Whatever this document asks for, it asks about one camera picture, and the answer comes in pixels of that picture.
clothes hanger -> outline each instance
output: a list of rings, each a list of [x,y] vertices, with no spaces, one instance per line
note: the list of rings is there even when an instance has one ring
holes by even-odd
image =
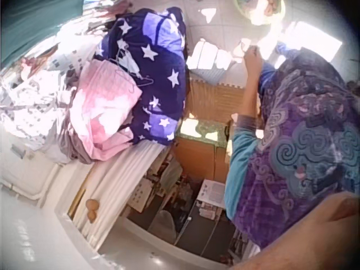
[[[131,72],[129,71],[129,69],[126,69],[126,73],[129,74],[130,76],[139,78],[140,80],[147,80],[147,81],[149,81],[149,82],[148,82],[148,83],[144,83],[144,84],[139,84],[139,85],[138,85],[138,84],[135,84],[135,85],[134,85],[133,82],[131,82],[130,80],[128,80],[128,78],[126,78],[125,76],[123,76],[123,72],[124,72],[125,70],[121,67],[121,64],[119,63],[119,59],[118,59],[118,58],[119,58],[119,57],[118,57],[119,54],[121,54],[123,57],[125,57],[125,54],[122,53],[122,51],[120,50],[120,48],[118,48],[118,52],[117,52],[117,54],[116,54],[116,59],[109,58],[109,61],[114,62],[114,63],[118,66],[118,69],[115,71],[115,73],[118,74],[118,75],[120,75],[123,79],[127,80],[129,83],[132,84],[133,90],[131,91],[131,93],[134,93],[134,92],[135,92],[135,90],[134,90],[135,86],[137,86],[137,87],[143,87],[143,86],[152,85],[152,84],[154,83],[154,80],[153,80],[152,78],[150,78],[149,76],[143,77],[143,76],[140,75],[140,77],[138,77],[136,74],[131,73]]]

pink cloth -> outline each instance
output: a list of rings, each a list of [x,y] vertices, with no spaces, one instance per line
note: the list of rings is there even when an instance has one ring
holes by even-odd
[[[141,93],[133,78],[109,61],[84,65],[70,120],[92,159],[107,160],[131,145],[130,128],[117,131]]]

white wall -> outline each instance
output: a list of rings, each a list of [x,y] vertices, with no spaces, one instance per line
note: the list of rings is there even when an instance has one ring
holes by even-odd
[[[0,200],[0,269],[100,269],[84,259],[53,213],[3,191]]]
[[[3,125],[0,125],[0,141],[0,177],[31,195],[40,193],[56,164],[42,153],[32,152],[25,147],[20,139],[7,133]],[[13,144],[21,151],[26,151],[23,159],[11,151]]]
[[[123,267],[120,269],[147,270],[205,270],[225,269],[224,265],[213,263],[216,268],[207,267],[206,263],[196,266],[189,261],[172,256],[171,250],[158,249],[154,243],[149,243],[139,235],[127,230],[117,222],[99,250],[100,254]]]

hand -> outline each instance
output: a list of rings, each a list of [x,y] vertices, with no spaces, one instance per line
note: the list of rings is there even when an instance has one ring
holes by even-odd
[[[244,60],[248,79],[258,80],[263,68],[263,59],[261,57],[259,47],[250,46],[245,53]]]
[[[331,195],[264,249],[262,259],[287,262],[284,269],[348,269],[360,250],[359,223],[359,198]]]

teal sleeve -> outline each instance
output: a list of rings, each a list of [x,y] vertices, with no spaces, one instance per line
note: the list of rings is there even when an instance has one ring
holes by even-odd
[[[226,214],[231,220],[235,216],[249,158],[254,152],[257,142],[258,139],[254,130],[236,128],[232,141],[233,153],[230,159],[230,170],[226,179],[224,196]]]

